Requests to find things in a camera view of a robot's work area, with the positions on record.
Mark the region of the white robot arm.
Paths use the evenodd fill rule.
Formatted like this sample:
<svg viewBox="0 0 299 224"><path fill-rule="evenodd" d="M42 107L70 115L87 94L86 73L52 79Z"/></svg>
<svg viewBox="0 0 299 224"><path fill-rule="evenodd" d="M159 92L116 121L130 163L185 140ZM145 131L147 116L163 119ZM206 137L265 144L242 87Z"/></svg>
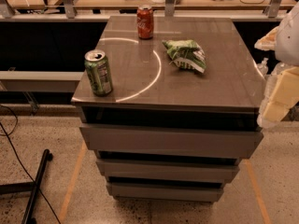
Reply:
<svg viewBox="0 0 299 224"><path fill-rule="evenodd" d="M257 118L258 125L268 129L280 123L299 102L299 2L254 48L273 50L278 60L266 81Z"/></svg>

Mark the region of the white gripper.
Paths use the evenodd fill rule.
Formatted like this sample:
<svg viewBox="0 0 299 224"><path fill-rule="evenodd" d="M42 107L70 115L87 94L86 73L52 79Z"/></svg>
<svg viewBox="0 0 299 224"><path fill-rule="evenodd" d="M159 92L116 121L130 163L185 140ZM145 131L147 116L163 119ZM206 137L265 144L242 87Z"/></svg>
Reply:
<svg viewBox="0 0 299 224"><path fill-rule="evenodd" d="M259 50L274 50L278 27L273 28L254 44ZM279 63L267 79L258 125L268 129L279 124L299 102L299 67Z"/></svg>

